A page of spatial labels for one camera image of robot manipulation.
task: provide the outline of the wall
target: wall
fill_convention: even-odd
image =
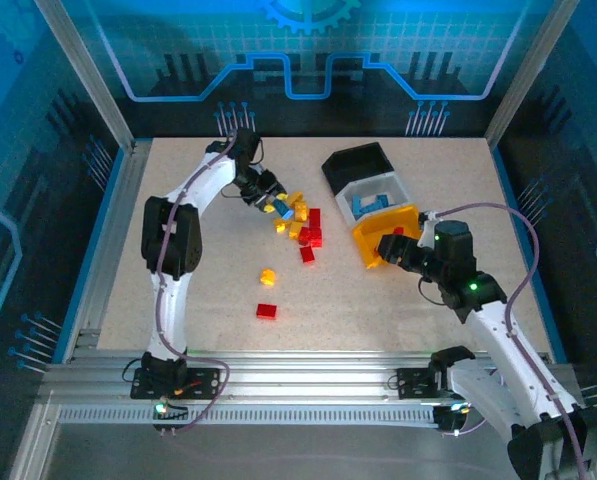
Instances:
[[[13,222],[22,248],[17,264],[0,223],[0,477],[53,349],[21,315],[41,312],[60,328],[103,197],[102,165],[86,163],[90,135],[116,156],[34,3],[0,0],[0,216]]]
[[[470,136],[551,1],[87,5],[67,2],[137,136],[216,135],[240,114],[265,135]]]
[[[500,144],[582,386],[597,383],[597,0],[582,0]]]

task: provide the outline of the speckled work surface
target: speckled work surface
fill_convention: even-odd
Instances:
[[[144,350],[154,321],[153,295],[140,256],[143,206],[151,195],[177,187],[213,139],[155,139],[125,241],[99,348]],[[421,210],[445,210],[475,201],[504,202],[484,139],[377,139]],[[272,215],[239,199],[217,197],[202,223],[203,258],[187,295],[189,348],[202,350],[433,351],[463,344],[482,350],[444,307],[427,303],[418,276],[397,267],[366,270],[350,229],[320,170],[329,155],[369,138],[269,138],[267,168],[287,190],[301,190],[322,210],[323,243],[316,262],[303,266],[298,243],[275,232]],[[237,193],[230,186],[226,193]],[[510,294],[526,272],[511,220],[479,209],[454,218],[469,223],[479,268]],[[258,277],[276,271],[275,287]],[[438,298],[432,285],[426,293]],[[255,316],[258,303],[278,305],[276,321]],[[514,313],[538,351],[549,352],[530,288]]]

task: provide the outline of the red lego brick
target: red lego brick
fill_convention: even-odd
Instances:
[[[300,229],[300,233],[298,234],[298,243],[301,245],[309,245],[311,240],[311,229],[307,227],[302,227]]]
[[[311,247],[302,247],[300,249],[300,255],[302,255],[302,263],[313,263],[313,261],[316,260],[314,251]]]
[[[317,227],[311,227],[309,238],[311,239],[311,246],[313,248],[322,248],[322,230]]]
[[[320,228],[320,209],[309,209],[309,226],[312,228]]]
[[[275,320],[276,310],[278,310],[278,307],[276,305],[259,303],[258,309],[256,310],[256,316],[258,318],[264,318],[265,320]]]

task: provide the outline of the robotic arm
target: robotic arm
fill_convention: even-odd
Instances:
[[[432,379],[438,390],[460,395],[483,415],[507,443],[522,480],[565,479],[580,473],[575,440],[583,468],[589,471],[597,459],[597,411],[578,406],[551,375],[511,311],[506,311],[507,297],[496,280],[477,270],[467,224],[440,221],[434,213],[421,214],[419,222],[420,240],[385,235],[378,253],[438,285],[443,303],[486,346],[506,385],[480,368],[465,347],[435,353],[425,381]]]
[[[207,147],[205,156],[185,181],[163,198],[151,197],[145,203],[141,254],[151,272],[154,297],[157,298],[160,277],[158,259],[163,247],[165,227],[170,212],[180,193],[185,190],[171,230],[162,265],[166,287],[160,305],[160,327],[157,323],[151,334],[149,347],[141,359],[141,368],[147,378],[157,379],[160,393],[172,395],[184,387],[186,362],[163,345],[161,335],[171,347],[185,353],[185,301],[194,270],[202,256],[200,217],[216,195],[233,183],[247,205],[263,212],[277,211],[283,218],[292,211],[283,200],[287,192],[276,176],[253,159],[260,144],[260,136],[251,130],[240,129],[235,133],[231,146],[216,141]]]

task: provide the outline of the yellow lego brick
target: yellow lego brick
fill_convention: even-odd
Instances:
[[[292,240],[298,240],[298,234],[300,234],[302,225],[303,222],[291,222],[291,225],[289,225],[289,238]]]
[[[282,218],[276,218],[274,220],[274,227],[276,227],[276,232],[278,233],[282,233],[287,229],[287,225],[290,222],[287,222],[287,220],[283,220]]]
[[[306,222],[307,221],[307,214],[309,212],[309,210],[307,209],[307,203],[306,202],[296,202],[294,204],[294,218],[296,219],[296,221],[298,222]]]
[[[302,192],[294,192],[289,197],[287,197],[287,205],[289,208],[294,208],[294,203],[299,202],[302,200]]]
[[[260,283],[272,287],[276,283],[276,272],[270,268],[265,268],[260,274]]]

